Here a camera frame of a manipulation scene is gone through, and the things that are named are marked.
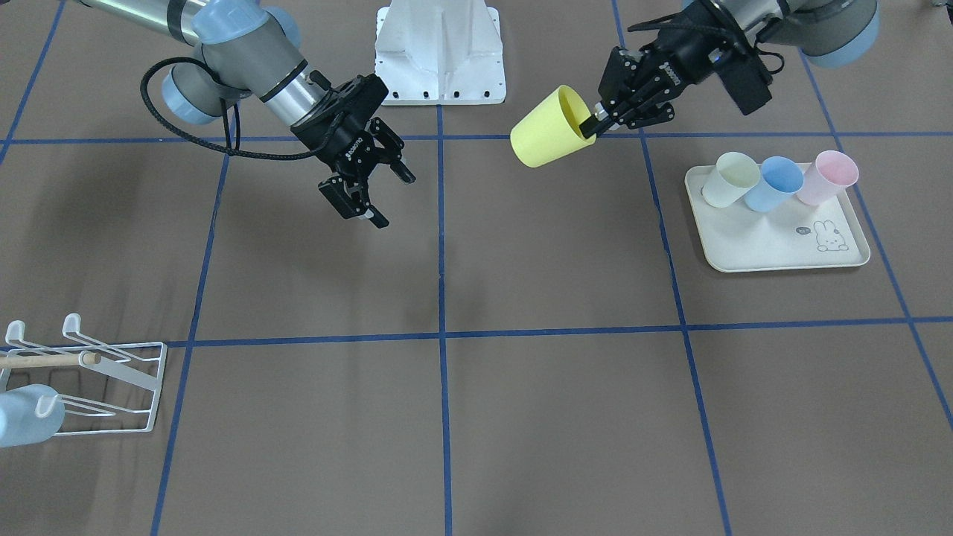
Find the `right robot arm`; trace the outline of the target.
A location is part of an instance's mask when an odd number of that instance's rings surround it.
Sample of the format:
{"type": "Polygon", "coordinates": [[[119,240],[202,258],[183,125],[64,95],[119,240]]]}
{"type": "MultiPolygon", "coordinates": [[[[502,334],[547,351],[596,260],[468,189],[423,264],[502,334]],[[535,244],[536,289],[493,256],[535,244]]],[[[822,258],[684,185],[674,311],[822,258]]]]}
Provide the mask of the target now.
{"type": "Polygon", "coordinates": [[[299,26],[287,11],[256,1],[86,1],[156,33],[190,45],[189,57],[150,67],[139,83],[147,111],[181,139],[231,157],[298,162],[318,159],[331,170],[319,184],[343,218],[379,229],[389,221],[370,197],[370,177],[387,166],[415,181],[404,142],[377,116],[390,91],[376,74],[334,86],[301,54],[299,26]],[[276,155],[240,148],[240,121],[228,112],[253,96],[305,147],[276,155]]]}

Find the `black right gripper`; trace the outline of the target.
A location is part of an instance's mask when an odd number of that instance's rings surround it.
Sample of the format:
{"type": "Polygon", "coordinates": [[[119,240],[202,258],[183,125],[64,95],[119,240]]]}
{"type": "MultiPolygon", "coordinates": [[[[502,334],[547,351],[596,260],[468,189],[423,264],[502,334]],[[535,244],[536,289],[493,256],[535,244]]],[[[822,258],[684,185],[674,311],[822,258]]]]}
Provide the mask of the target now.
{"type": "Polygon", "coordinates": [[[378,116],[389,90],[376,74],[357,76],[340,87],[319,72],[307,82],[325,90],[314,113],[290,131],[333,176],[319,183],[319,192],[341,217],[361,217],[377,229],[390,220],[372,204],[370,176],[378,165],[390,167],[405,184],[415,174],[403,162],[403,139],[378,116]]]}

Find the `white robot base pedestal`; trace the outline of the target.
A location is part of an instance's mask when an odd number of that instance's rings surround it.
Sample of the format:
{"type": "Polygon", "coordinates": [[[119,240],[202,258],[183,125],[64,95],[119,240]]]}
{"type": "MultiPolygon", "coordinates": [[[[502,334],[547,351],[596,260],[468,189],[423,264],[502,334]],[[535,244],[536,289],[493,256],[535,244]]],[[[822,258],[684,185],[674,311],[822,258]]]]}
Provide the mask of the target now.
{"type": "Polygon", "coordinates": [[[484,1],[392,1],[375,17],[384,106],[476,106],[507,96],[500,13],[484,1]]]}

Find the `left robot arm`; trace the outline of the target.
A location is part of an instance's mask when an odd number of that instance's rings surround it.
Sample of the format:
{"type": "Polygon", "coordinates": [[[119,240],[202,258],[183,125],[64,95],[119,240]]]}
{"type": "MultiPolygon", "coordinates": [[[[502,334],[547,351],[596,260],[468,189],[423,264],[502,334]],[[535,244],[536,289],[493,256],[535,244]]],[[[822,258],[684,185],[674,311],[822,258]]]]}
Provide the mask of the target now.
{"type": "Polygon", "coordinates": [[[771,101],[775,71],[763,44],[790,45],[814,65],[838,68],[869,50],[879,33],[877,1],[686,1],[677,11],[633,24],[654,40],[615,47],[599,82],[599,101],[582,120],[584,137],[634,130],[674,118],[673,101],[717,76],[743,115],[771,101]]]}

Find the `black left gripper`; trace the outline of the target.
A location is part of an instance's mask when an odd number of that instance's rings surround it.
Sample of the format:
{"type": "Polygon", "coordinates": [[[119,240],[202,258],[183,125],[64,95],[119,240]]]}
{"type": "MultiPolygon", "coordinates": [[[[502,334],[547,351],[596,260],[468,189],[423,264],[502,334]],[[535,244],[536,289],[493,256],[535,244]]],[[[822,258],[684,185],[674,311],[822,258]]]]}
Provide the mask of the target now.
{"type": "Polygon", "coordinates": [[[671,121],[674,99],[713,74],[743,115],[758,111],[772,99],[773,81],[759,35],[774,25],[773,1],[691,1],[677,13],[630,26],[630,33],[657,36],[636,51],[613,48],[598,105],[579,124],[582,139],[671,121]]]}

